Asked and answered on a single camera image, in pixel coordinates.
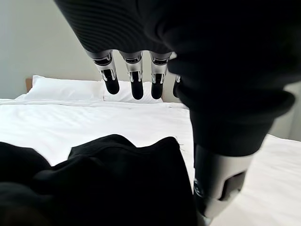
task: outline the black robotic forearm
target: black robotic forearm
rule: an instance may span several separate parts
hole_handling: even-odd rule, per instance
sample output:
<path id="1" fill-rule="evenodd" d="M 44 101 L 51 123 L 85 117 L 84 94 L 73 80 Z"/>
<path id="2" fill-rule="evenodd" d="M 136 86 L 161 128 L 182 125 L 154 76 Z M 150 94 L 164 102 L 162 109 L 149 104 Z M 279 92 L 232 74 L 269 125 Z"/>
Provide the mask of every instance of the black robotic forearm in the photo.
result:
<path id="1" fill-rule="evenodd" d="M 168 69 L 181 76 L 174 94 L 190 109 L 195 201 L 203 216 L 215 217 L 240 191 L 274 119 L 294 103 L 283 88 L 301 79 L 297 1 L 55 1 L 111 93 L 118 80 L 103 60 L 112 49 L 127 63 L 135 98 L 141 97 L 142 75 L 133 73 L 142 72 L 140 52 L 153 52 L 153 63 L 154 56 L 167 61 L 177 54 Z M 153 97 L 164 81 L 157 69 Z"/>

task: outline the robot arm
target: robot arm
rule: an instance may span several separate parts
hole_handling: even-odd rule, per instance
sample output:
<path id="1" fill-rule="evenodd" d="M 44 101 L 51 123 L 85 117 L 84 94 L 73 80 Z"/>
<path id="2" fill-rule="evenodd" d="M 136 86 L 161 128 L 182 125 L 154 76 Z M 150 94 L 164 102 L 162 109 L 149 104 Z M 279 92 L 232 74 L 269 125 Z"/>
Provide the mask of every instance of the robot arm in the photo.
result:
<path id="1" fill-rule="evenodd" d="M 205 218 L 217 216 L 242 188 L 274 119 L 294 103 L 283 87 L 301 79 L 297 3 L 273 2 L 271 11 L 268 1 L 55 2 L 110 93 L 119 90 L 112 49 L 126 62 L 136 99 L 142 50 L 151 53 L 154 98 L 167 65 L 177 74 L 174 94 L 190 108 L 193 127 L 196 206 Z"/>

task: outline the black garment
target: black garment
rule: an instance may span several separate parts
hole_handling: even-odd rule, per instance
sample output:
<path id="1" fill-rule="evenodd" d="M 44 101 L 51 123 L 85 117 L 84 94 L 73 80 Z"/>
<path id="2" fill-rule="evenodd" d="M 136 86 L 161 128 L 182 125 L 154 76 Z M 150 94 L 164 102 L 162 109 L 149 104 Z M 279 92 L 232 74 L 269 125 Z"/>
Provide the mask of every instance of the black garment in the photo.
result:
<path id="1" fill-rule="evenodd" d="M 54 167 L 32 149 L 0 143 L 0 224 L 19 206 L 54 226 L 189 226 L 196 216 L 173 137 L 137 148 L 110 135 L 72 148 Z"/>

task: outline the mattress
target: mattress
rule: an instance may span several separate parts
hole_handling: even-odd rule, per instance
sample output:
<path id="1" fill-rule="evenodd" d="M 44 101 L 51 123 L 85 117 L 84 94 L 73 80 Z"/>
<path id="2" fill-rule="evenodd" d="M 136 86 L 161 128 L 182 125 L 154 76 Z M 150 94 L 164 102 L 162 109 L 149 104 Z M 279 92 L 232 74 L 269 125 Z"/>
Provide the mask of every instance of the mattress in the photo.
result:
<path id="1" fill-rule="evenodd" d="M 137 147 L 175 137 L 192 184 L 192 128 L 182 104 L 0 100 L 0 141 L 31 147 L 51 165 L 66 160 L 71 147 L 109 134 Z M 242 192 L 211 226 L 300 225 L 300 175 L 301 142 L 267 135 Z"/>

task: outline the wooden headboard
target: wooden headboard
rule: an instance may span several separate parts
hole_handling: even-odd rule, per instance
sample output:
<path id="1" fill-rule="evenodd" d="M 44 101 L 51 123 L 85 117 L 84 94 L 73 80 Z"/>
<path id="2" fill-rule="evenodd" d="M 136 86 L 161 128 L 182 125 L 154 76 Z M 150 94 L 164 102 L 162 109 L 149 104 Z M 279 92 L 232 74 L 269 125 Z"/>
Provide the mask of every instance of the wooden headboard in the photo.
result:
<path id="1" fill-rule="evenodd" d="M 32 78 L 26 79 L 25 82 L 26 82 L 26 90 L 27 92 L 29 92 L 29 90 L 31 90 L 32 88 Z"/>

